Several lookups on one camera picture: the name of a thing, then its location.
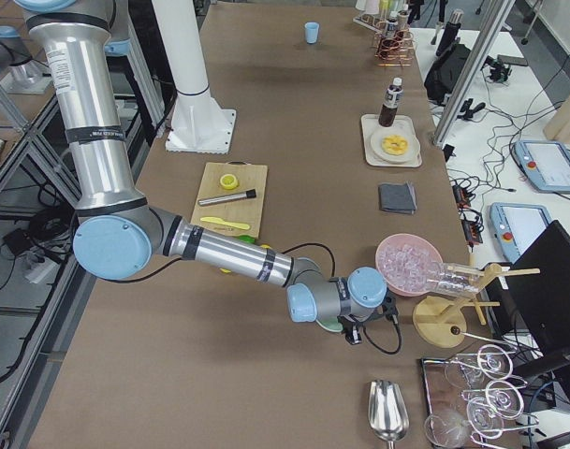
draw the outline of black monitor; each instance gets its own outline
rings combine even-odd
[[[505,278],[511,297],[543,358],[565,362],[553,372],[570,401],[570,236],[559,222],[552,222],[512,266],[522,268],[540,268],[540,274]]]

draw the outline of blue control tablet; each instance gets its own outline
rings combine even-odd
[[[544,206],[492,203],[490,220],[504,256],[513,263],[528,249],[551,222]]]
[[[552,140],[519,140],[516,162],[541,192],[570,194],[570,151]]]

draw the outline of sauce bottle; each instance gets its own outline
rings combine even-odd
[[[395,78],[392,84],[388,86],[387,92],[385,93],[385,101],[383,102],[382,109],[380,110],[378,123],[380,123],[381,126],[393,125],[402,96],[402,80],[401,78]]]

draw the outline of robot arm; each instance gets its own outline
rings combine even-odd
[[[73,248],[85,269],[122,279],[144,268],[154,253],[206,262],[287,287],[296,322],[337,316],[361,321],[382,303],[387,287],[373,268],[326,280],[309,259],[225,237],[150,207],[133,181],[104,53],[121,3],[15,1],[48,57],[82,193]]]
[[[28,88],[41,80],[42,73],[18,32],[11,26],[0,26],[0,73],[10,67],[12,78]]]

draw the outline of yellow knife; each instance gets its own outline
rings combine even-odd
[[[251,229],[251,226],[247,223],[227,222],[220,217],[201,217],[199,220],[206,223],[214,223],[216,225],[230,226],[236,229],[242,229],[243,231]]]

